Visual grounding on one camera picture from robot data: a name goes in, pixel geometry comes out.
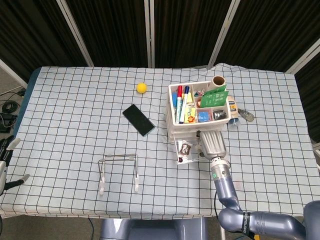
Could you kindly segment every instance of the tennis ball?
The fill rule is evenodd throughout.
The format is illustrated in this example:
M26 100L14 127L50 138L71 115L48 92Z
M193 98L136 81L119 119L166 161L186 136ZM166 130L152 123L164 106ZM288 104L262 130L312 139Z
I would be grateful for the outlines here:
M140 94L144 94L147 91L147 85L143 82L136 86L136 91Z

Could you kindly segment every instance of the phone screen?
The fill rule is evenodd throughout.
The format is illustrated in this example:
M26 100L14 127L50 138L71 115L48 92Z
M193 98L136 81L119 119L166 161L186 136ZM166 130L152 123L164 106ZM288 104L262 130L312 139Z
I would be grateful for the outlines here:
M138 130L138 132L145 136L155 126L149 121L149 119L137 108L136 105L132 104L122 114L129 120L129 122Z

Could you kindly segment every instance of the black curtain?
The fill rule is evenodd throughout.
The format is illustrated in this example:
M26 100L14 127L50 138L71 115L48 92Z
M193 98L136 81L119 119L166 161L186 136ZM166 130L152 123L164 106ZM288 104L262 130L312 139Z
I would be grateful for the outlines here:
M55 0L0 1L0 59L28 82L42 66L86 66Z
M320 53L295 74L310 137L320 143Z
M320 38L318 0L243 0L215 64L285 72Z
M209 63L230 0L155 0L156 68Z
M144 0L67 0L95 66L148 67Z

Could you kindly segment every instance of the paper towel roll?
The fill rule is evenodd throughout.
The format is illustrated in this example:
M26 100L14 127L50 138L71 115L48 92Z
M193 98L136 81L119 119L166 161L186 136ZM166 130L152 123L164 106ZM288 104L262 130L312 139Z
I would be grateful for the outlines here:
M226 84L226 80L223 76L214 76L209 83L209 89L215 89Z

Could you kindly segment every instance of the red marker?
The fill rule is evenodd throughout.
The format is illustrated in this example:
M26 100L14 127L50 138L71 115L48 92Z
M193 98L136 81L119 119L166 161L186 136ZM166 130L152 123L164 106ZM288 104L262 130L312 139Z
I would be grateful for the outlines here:
M179 124L180 114L182 108L182 86L178 86L178 95L176 98L176 116L175 116L175 123Z

